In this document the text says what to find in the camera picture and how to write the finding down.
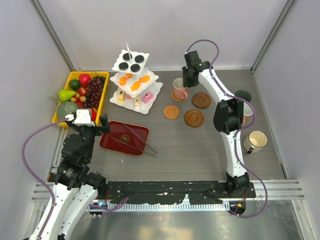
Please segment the pink mug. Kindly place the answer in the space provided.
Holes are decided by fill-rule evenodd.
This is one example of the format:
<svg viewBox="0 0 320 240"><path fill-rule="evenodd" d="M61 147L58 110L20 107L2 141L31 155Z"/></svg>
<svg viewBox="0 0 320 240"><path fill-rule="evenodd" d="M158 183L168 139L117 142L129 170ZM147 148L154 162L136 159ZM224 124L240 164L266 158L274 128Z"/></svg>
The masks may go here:
<svg viewBox="0 0 320 240"><path fill-rule="evenodd" d="M173 83L173 93L179 99L186 99L188 97L188 88L183 84L183 78L176 78Z"/></svg>
<svg viewBox="0 0 320 240"><path fill-rule="evenodd" d="M244 102L243 103L243 121L242 121L242 126L245 125L246 119L249 118L252 115L253 115L252 108L247 103Z"/></svg>

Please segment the stack of wooden coasters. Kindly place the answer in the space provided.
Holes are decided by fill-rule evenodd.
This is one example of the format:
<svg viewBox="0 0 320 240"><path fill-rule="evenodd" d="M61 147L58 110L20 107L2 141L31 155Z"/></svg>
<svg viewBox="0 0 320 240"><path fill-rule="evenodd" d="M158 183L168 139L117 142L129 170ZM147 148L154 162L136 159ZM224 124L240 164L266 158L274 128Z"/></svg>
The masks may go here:
<svg viewBox="0 0 320 240"><path fill-rule="evenodd" d="M198 92L192 96L192 104L199 108L205 109L211 105L211 97L205 92Z"/></svg>

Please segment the light wooden coaster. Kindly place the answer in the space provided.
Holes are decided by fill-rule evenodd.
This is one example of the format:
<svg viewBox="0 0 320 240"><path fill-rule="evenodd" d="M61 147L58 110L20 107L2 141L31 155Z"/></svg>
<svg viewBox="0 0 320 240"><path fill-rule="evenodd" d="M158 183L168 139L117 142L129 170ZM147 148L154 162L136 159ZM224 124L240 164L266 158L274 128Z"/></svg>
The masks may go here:
<svg viewBox="0 0 320 240"><path fill-rule="evenodd" d="M163 114L167 119L176 119L180 115L180 110L175 105L168 105L164 108Z"/></svg>
<svg viewBox="0 0 320 240"><path fill-rule="evenodd" d="M175 95L174 95L174 92L172 91L171 92L171 98L176 101L176 102L181 102L181 101L184 101L185 99L184 98L177 98Z"/></svg>

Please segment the cream cake with chocolate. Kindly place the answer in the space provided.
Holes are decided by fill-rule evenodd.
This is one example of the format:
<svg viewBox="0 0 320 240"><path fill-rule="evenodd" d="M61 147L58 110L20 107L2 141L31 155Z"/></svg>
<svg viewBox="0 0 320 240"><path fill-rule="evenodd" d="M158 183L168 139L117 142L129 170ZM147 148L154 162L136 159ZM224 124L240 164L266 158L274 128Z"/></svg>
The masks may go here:
<svg viewBox="0 0 320 240"><path fill-rule="evenodd" d="M139 96L136 96L135 99L134 99L134 107L136 109L140 108L140 97Z"/></svg>

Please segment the orange fish cookie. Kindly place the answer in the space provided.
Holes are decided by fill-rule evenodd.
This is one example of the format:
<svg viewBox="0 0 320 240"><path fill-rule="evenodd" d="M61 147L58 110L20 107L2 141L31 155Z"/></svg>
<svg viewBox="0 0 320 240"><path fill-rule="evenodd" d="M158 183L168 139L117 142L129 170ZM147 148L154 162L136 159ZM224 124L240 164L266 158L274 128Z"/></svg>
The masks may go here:
<svg viewBox="0 0 320 240"><path fill-rule="evenodd" d="M150 76L149 75L145 75L145 76L143 76L143 77L141 77L140 79L139 79L139 81L141 82L141 83L146 83L146 82L148 82L150 80Z"/></svg>
<svg viewBox="0 0 320 240"><path fill-rule="evenodd" d="M131 73L126 73L125 74L128 78L131 78L133 75Z"/></svg>
<svg viewBox="0 0 320 240"><path fill-rule="evenodd" d="M131 91L135 91L137 90L141 85L141 82L140 81L135 81L132 86L130 87Z"/></svg>
<svg viewBox="0 0 320 240"><path fill-rule="evenodd" d="M127 80L128 80L127 77L125 77L125 76L121 77L121 78L119 79L119 85L120 85L120 86L124 86L124 85L126 84Z"/></svg>

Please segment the dark wooden coaster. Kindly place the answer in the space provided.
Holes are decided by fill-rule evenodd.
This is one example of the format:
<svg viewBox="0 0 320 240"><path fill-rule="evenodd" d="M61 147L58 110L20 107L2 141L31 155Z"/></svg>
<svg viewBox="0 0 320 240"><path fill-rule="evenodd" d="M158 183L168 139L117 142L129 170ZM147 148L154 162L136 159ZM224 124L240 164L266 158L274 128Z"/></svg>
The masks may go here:
<svg viewBox="0 0 320 240"><path fill-rule="evenodd" d="M196 109L188 110L184 114L184 122L193 128L198 128L200 127L205 121L205 116L204 114Z"/></svg>

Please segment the pink cake with cherry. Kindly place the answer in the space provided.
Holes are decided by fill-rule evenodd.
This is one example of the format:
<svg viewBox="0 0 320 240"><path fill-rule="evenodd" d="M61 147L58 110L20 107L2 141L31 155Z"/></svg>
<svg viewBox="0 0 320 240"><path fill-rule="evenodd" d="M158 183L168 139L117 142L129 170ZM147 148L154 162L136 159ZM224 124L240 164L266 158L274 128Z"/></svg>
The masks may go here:
<svg viewBox="0 0 320 240"><path fill-rule="evenodd" d="M154 95L151 91L147 92L141 99L142 102L147 104L148 102L150 102L152 99L154 98Z"/></svg>

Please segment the black round cookie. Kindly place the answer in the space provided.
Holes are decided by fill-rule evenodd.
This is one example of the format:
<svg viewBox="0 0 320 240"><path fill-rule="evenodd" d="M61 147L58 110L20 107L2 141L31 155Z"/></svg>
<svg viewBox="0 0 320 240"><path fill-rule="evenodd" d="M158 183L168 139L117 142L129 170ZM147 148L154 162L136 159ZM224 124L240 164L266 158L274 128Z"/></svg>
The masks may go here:
<svg viewBox="0 0 320 240"><path fill-rule="evenodd" d="M119 68L121 71L127 70L128 67L129 67L129 65L128 65L127 62L121 62L121 63L118 65L118 68Z"/></svg>
<svg viewBox="0 0 320 240"><path fill-rule="evenodd" d="M141 67L140 67L140 65L137 64L137 63L132 64L132 65L130 66L130 70L131 70L132 72L134 72L134 73L139 72L140 69L141 69Z"/></svg>
<svg viewBox="0 0 320 240"><path fill-rule="evenodd" d="M132 59L132 54L129 52L126 52L122 55L122 58L124 61L130 61Z"/></svg>
<svg viewBox="0 0 320 240"><path fill-rule="evenodd" d="M134 61L138 64L140 63L143 63L145 60L144 56L143 55L137 55L135 58L134 58Z"/></svg>

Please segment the dark green mug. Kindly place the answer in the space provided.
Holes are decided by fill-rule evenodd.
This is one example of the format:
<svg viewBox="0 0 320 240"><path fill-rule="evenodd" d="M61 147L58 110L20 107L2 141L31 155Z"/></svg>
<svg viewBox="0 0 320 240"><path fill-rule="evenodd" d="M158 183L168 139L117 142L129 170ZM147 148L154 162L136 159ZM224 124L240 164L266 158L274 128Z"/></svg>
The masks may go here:
<svg viewBox="0 0 320 240"><path fill-rule="evenodd" d="M244 99L246 100L247 102L251 102L252 100L252 95L249 91L247 90L243 90L243 89L240 89L240 90L237 90L234 95L238 98L241 98L241 99Z"/></svg>

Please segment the metal tweezers tongs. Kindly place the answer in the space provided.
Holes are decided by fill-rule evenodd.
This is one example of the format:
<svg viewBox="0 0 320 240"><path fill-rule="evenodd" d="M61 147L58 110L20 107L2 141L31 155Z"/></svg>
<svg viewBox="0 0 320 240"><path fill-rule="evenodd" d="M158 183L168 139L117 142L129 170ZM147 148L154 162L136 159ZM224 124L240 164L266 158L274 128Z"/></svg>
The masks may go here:
<svg viewBox="0 0 320 240"><path fill-rule="evenodd" d="M123 153L127 148L130 155L137 157L143 154L159 157L158 152L147 143L150 133L147 127L113 121L110 128L110 139L120 145Z"/></svg>

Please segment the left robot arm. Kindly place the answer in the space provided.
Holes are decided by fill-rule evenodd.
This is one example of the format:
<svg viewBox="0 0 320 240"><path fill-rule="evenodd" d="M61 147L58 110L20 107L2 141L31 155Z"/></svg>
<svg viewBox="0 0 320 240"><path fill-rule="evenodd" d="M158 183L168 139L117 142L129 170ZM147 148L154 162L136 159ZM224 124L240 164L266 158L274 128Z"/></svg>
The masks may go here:
<svg viewBox="0 0 320 240"><path fill-rule="evenodd" d="M107 193L105 177L89 172L95 138L110 133L107 115L92 121L92 111L80 108L70 112L62 121L75 130L63 140L62 160L52 177L54 185L39 182L49 191L47 205L31 240L68 240L81 216L94 199Z"/></svg>

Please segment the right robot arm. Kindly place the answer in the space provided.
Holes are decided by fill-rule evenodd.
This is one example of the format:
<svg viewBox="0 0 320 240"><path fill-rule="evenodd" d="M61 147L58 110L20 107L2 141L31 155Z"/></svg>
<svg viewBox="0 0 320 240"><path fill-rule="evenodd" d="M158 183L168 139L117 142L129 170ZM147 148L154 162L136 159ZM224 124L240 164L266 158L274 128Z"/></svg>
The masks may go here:
<svg viewBox="0 0 320 240"><path fill-rule="evenodd" d="M182 83L186 88L202 84L216 103L213 125L220 132L227 158L226 192L238 197L249 187L249 170L243 163L240 131L243 123L244 104L247 102L222 84L211 66L189 66L182 68ZM100 126L91 121L91 110L81 108L66 116L67 125L77 133L68 136L62 148L62 162L58 174L68 180L68 188L78 188L87 183L88 164L91 162L96 136L110 135L111 129L106 115L101 116Z"/></svg>

